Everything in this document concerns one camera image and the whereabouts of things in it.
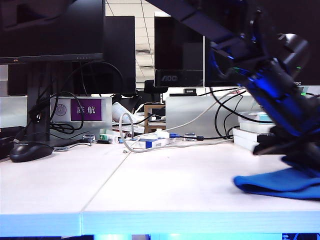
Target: purple name plate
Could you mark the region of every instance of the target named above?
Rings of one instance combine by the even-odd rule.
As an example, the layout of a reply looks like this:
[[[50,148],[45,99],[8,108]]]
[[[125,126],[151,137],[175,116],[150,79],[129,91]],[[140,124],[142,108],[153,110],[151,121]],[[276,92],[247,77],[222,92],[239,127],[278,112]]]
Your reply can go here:
[[[101,99],[79,99],[81,107],[75,99],[71,99],[71,121],[81,121],[81,111],[84,121],[102,121]]]

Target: ceiling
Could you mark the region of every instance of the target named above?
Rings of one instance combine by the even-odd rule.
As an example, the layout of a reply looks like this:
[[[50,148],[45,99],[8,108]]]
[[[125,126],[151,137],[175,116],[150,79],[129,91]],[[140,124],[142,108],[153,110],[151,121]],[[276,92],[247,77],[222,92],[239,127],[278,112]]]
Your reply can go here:
[[[106,0],[107,16],[135,16],[135,74],[137,84],[155,77],[155,12],[145,0]]]

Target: black computer mouse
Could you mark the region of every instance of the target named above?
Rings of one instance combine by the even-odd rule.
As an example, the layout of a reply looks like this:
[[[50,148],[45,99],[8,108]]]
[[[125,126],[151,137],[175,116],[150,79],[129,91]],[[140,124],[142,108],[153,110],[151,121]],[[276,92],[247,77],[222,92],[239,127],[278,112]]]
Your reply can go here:
[[[10,151],[9,158],[14,163],[28,162],[49,156],[53,150],[53,147],[41,142],[19,142]]]

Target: blue towel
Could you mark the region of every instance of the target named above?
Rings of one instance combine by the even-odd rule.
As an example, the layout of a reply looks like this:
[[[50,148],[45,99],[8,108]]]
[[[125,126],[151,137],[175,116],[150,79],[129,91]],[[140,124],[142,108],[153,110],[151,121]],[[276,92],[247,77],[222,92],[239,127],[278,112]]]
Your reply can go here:
[[[233,182],[246,193],[320,200],[320,171],[283,161],[291,167],[252,176],[236,176]]]

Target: white desk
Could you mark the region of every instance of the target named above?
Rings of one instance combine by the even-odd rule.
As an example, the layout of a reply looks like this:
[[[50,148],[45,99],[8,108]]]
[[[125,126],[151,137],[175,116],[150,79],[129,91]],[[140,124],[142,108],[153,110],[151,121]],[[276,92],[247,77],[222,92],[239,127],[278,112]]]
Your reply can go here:
[[[0,163],[0,235],[81,235],[81,212],[128,156],[122,149],[80,145],[34,161]]]
[[[233,144],[132,153],[86,207],[83,232],[318,232],[320,202],[234,186],[234,176],[288,167],[278,159]]]
[[[318,232],[320,203],[245,194],[232,182],[287,166],[233,144],[122,153],[79,146],[0,163],[1,236]]]

